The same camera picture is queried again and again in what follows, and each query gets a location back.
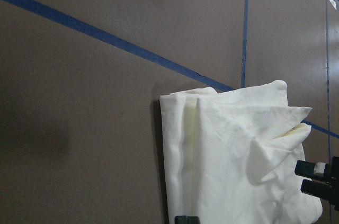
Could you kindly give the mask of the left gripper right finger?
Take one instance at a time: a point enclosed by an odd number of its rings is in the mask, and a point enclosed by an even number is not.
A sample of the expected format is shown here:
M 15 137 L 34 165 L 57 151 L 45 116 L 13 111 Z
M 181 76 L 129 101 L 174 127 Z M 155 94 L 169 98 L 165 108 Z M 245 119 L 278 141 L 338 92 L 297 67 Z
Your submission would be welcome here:
M 198 216 L 188 216 L 188 224 L 200 224 Z

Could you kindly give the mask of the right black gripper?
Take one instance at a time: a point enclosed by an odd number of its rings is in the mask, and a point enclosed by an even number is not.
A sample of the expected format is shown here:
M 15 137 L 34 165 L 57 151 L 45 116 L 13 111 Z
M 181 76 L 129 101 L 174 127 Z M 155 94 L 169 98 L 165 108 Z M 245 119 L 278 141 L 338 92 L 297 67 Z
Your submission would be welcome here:
M 301 192 L 328 200 L 338 211 L 338 157 L 334 156 L 329 164 L 322 162 L 311 163 L 298 160 L 295 166 L 295 174 L 301 177 L 317 180 L 328 184 L 303 180 Z

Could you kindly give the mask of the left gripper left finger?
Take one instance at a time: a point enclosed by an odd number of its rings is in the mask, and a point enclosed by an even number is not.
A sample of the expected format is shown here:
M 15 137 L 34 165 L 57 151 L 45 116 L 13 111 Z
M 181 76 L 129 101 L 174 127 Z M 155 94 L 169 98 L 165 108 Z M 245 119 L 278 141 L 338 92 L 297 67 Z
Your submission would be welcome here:
M 175 224 L 188 224 L 188 216 L 176 216 L 174 218 Z

